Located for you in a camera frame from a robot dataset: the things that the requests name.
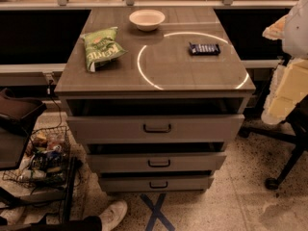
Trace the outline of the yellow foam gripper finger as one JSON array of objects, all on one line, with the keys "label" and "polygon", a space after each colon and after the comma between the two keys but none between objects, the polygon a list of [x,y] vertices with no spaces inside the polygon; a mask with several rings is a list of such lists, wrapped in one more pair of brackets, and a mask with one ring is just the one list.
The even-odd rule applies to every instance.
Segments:
[{"label": "yellow foam gripper finger", "polygon": [[275,125],[283,121],[308,95],[308,60],[295,59],[279,65],[273,73],[269,95],[261,114],[263,122]]},{"label": "yellow foam gripper finger", "polygon": [[269,27],[267,27],[262,36],[266,39],[278,40],[284,38],[284,27],[285,27],[286,15],[279,18]]}]

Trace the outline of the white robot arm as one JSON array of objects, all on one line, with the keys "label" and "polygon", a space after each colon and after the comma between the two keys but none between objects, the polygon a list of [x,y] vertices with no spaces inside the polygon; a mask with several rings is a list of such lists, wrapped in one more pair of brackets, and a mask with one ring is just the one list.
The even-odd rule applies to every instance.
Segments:
[{"label": "white robot arm", "polygon": [[274,70],[261,119],[270,125],[283,121],[308,94],[308,0],[299,0],[287,15],[266,28],[263,37],[281,39],[293,59]]}]

